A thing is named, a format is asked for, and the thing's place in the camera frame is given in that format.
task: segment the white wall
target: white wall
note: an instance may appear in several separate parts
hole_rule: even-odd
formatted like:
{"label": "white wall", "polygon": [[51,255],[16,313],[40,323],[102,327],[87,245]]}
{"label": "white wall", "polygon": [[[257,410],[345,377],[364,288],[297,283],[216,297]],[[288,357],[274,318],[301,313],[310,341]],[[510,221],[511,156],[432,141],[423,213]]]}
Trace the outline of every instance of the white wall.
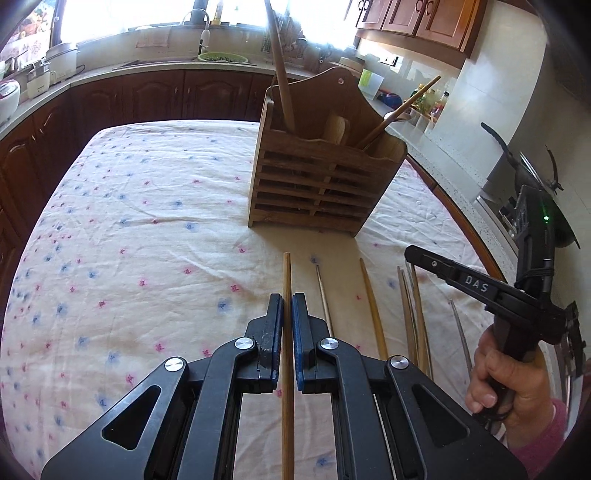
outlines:
{"label": "white wall", "polygon": [[554,287],[563,306],[577,302],[583,338],[591,346],[591,111],[556,83],[549,54],[510,147],[523,151],[542,177],[550,179],[546,145],[556,157],[564,188],[556,202],[581,244],[581,250],[571,245],[556,251]]}
{"label": "white wall", "polygon": [[510,142],[536,86],[545,44],[538,17],[498,0],[488,2],[472,58],[428,133],[480,187],[501,156],[499,145],[480,123]]}

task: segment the thin metal rod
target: thin metal rod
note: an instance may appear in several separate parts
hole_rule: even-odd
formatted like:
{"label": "thin metal rod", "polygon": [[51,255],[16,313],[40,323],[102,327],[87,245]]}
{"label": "thin metal rod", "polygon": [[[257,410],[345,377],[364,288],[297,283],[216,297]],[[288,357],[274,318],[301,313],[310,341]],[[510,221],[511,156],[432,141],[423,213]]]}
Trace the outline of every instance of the thin metal rod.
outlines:
{"label": "thin metal rod", "polygon": [[320,266],[316,264],[316,276],[318,277],[318,286],[320,287],[320,297],[322,298],[322,309],[324,310],[324,319],[329,328],[329,334],[331,337],[335,336],[335,330],[332,326],[332,318],[330,317],[329,303],[326,300],[326,292],[324,291],[324,283],[320,276]]}
{"label": "thin metal rod", "polygon": [[457,330],[460,332],[460,341],[462,342],[462,349],[464,350],[464,358],[466,359],[466,366],[468,368],[468,374],[472,373],[472,358],[470,357],[470,350],[468,350],[468,343],[466,342],[466,335],[464,335],[464,328],[460,322],[460,316],[457,313],[456,304],[452,299],[449,299],[449,305],[452,307],[453,316],[456,319]]}
{"label": "thin metal rod", "polygon": [[414,319],[413,304],[408,293],[406,275],[400,267],[398,267],[398,284],[400,285],[402,310],[404,312],[404,327],[407,333],[408,359],[416,365],[418,344],[417,324]]}

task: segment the green bowl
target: green bowl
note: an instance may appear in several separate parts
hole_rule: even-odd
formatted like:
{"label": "green bowl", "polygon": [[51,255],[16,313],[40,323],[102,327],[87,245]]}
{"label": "green bowl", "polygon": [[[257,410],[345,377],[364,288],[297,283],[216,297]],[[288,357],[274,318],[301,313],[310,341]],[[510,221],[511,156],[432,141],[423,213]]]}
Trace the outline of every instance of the green bowl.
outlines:
{"label": "green bowl", "polygon": [[197,57],[201,61],[221,61],[224,63],[247,63],[248,59],[235,53],[224,53],[219,51],[210,51],[202,53]]}

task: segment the kitchen counter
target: kitchen counter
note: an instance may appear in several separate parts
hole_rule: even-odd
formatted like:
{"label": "kitchen counter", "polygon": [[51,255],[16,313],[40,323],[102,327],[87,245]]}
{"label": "kitchen counter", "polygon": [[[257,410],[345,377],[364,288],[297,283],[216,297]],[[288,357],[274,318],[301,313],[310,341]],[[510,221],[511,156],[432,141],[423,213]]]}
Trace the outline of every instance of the kitchen counter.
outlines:
{"label": "kitchen counter", "polygon": [[[43,93],[33,100],[26,100],[25,102],[21,103],[17,110],[12,114],[10,119],[0,126],[0,140],[6,137],[6,135],[8,135],[8,133],[22,120],[24,120],[26,117],[31,115],[34,111],[45,105],[50,100],[54,99],[59,94],[65,92],[71,87],[94,82],[96,80],[128,75],[132,73],[156,72],[160,70],[231,70],[234,72],[275,75],[275,66],[268,61],[253,61],[253,63],[248,64],[214,63],[204,61],[175,61],[165,63],[143,63],[129,67],[125,67],[124,65],[126,64],[111,65],[108,67],[89,70],[88,72],[82,72],[68,80],[64,80],[56,85],[53,85],[46,93]],[[309,72],[302,67],[287,65],[285,70],[287,72],[288,78],[293,80],[304,80],[314,76],[312,72]]]}
{"label": "kitchen counter", "polygon": [[[159,70],[231,70],[268,75],[275,74],[274,65],[265,60],[254,60],[253,63],[249,64],[178,61],[143,63],[128,67],[124,65],[116,64],[82,72],[71,79],[52,86],[49,91],[35,99],[23,102],[19,105],[11,119],[0,127],[0,140],[22,120],[59,94],[71,87],[96,80]],[[287,76],[294,80],[303,80],[314,75],[301,67],[295,66],[287,66],[286,71]],[[369,103],[381,115],[386,115],[392,111],[388,106],[377,100],[370,100]],[[452,198],[455,204],[457,204],[458,208],[463,212],[490,250],[505,277],[509,281],[515,278],[515,266],[517,263],[515,254],[507,245],[504,245],[502,239],[499,238],[499,232],[495,232],[495,229],[498,228],[495,225],[491,225],[491,220],[487,219],[486,213],[481,211],[479,205],[475,202],[476,197],[480,194],[480,187],[471,176],[432,142],[428,138],[428,135],[419,131],[408,122],[391,124],[387,131],[392,135],[402,138],[408,144],[408,153],[427,170],[441,188]]]}
{"label": "kitchen counter", "polygon": [[[378,100],[369,100],[369,103],[381,115],[393,111]],[[411,123],[394,122],[386,130],[407,143],[408,154],[451,197],[491,252],[507,281],[512,283],[517,271],[517,256],[498,226],[476,201],[481,194],[477,182],[439,148],[428,134],[421,132]]]}

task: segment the tablecloth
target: tablecloth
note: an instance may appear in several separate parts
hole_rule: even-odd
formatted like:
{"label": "tablecloth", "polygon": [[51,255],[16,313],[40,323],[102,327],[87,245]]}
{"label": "tablecloth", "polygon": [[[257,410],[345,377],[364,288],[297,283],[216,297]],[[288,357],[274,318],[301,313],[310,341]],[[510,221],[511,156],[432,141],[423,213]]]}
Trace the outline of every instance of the tablecloth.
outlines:
{"label": "tablecloth", "polygon": [[[280,292],[323,317],[320,265],[335,335],[377,357],[359,267],[364,257],[388,350],[406,354],[397,266],[416,244],[482,269],[443,205],[404,163],[356,238],[247,227],[258,124],[174,121],[104,130],[44,209],[16,273],[0,348],[11,449],[38,478],[44,464],[162,361],[209,356],[243,334]],[[452,311],[475,349],[492,319],[482,305],[419,271],[437,383],[459,403],[468,373]],[[246,395],[235,477],[281,471],[279,389]],[[330,398],[296,394],[296,478],[336,477]]]}

